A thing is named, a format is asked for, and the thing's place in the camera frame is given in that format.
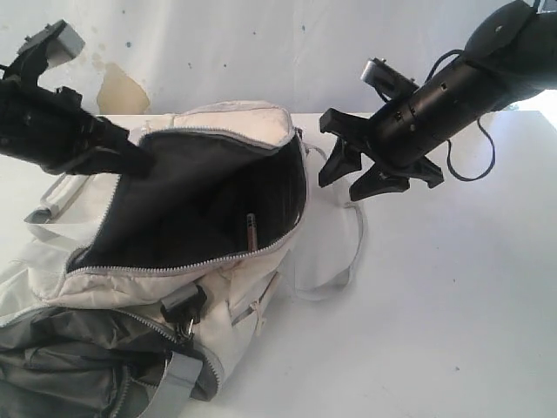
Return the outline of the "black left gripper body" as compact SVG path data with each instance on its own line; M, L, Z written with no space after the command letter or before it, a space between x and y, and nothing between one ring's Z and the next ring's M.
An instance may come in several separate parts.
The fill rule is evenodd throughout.
M101 119L107 118L84 111L71 89L1 83L1 153L49 174L65 173L71 161L100 147Z

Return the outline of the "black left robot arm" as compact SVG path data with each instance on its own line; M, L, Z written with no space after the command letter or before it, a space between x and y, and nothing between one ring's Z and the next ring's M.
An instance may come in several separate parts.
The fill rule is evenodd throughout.
M65 86L48 91L16 75L1 80L1 153L51 175L142 178L155 164L129 130L84 110L80 93Z

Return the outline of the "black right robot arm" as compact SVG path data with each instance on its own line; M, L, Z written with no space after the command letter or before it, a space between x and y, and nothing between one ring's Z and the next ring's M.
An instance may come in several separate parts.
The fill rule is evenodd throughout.
M369 118L333 108L320 117L321 132L337 141L319 185L361 170L368 157L372 167L350 186L353 201L405 192L411 179L434 188L444 176L429 152L484 115L555 89L556 14L512 1L487 17L464 48L439 57L424 84L379 58L366 63L361 78L384 104Z

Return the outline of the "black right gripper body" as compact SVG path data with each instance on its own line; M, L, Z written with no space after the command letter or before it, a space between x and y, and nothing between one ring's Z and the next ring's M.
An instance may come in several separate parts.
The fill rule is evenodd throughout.
M358 147L372 167L434 188L444 182L444 175L426 155L443 142L433 122L443 96L442 84L423 85L389 100L369 118L330 108L320 117L319 129Z

